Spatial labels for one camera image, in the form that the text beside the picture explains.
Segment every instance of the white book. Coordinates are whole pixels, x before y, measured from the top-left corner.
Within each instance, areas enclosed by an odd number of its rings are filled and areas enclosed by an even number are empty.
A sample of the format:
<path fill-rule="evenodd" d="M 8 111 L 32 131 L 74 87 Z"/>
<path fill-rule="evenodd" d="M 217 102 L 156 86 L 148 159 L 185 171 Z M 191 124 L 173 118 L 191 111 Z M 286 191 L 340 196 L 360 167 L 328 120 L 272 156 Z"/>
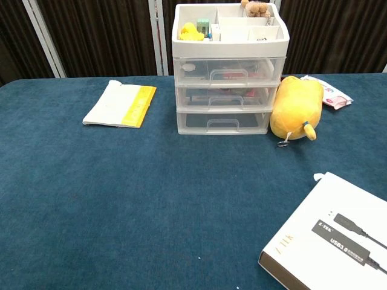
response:
<path fill-rule="evenodd" d="M 82 123 L 139 128 L 155 91 L 153 86 L 124 85 L 110 80 Z"/>

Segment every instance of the blue carpet table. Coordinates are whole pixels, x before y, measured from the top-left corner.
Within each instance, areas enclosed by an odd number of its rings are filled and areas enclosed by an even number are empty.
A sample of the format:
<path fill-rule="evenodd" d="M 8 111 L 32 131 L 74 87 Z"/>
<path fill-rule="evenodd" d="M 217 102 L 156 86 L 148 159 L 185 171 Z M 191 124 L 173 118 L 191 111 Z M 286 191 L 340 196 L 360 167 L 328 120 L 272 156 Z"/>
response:
<path fill-rule="evenodd" d="M 177 132 L 172 77 L 141 129 L 84 126 L 109 78 L 0 88 L 1 289 L 282 289 L 266 243 L 333 172 L 387 199 L 387 74 L 321 75 L 354 99 L 317 140 Z"/>

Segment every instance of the dark curtain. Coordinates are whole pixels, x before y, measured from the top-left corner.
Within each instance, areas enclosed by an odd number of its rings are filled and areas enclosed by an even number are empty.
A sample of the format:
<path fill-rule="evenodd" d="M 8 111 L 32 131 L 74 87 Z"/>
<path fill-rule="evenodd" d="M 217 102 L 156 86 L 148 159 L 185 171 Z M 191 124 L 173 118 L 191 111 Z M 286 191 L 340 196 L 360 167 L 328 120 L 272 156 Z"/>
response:
<path fill-rule="evenodd" d="M 168 70 L 169 74 L 174 74 L 172 63 L 172 27 L 175 20 L 175 9 L 177 4 L 205 4 L 205 3 L 240 3 L 238 0 L 163 0 L 163 16 L 165 27 L 165 39 L 168 55 Z"/>
<path fill-rule="evenodd" d="M 386 0 L 282 0 L 284 74 L 379 73 L 387 63 Z"/>
<path fill-rule="evenodd" d="M 0 86 L 17 79 L 53 77 L 22 1 L 0 3 Z"/>
<path fill-rule="evenodd" d="M 38 0 L 68 77 L 156 75 L 145 0 Z"/>

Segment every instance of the teddy bear keychain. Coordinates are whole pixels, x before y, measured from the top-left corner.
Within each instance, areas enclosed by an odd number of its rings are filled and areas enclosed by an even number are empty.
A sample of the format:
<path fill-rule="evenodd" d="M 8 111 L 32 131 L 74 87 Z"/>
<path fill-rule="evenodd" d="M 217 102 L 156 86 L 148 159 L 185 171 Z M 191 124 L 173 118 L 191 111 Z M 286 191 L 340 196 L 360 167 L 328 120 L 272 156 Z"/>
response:
<path fill-rule="evenodd" d="M 267 18 L 266 25 L 270 25 L 271 14 L 266 3 L 241 0 L 241 5 L 245 8 L 247 17 L 265 17 Z"/>

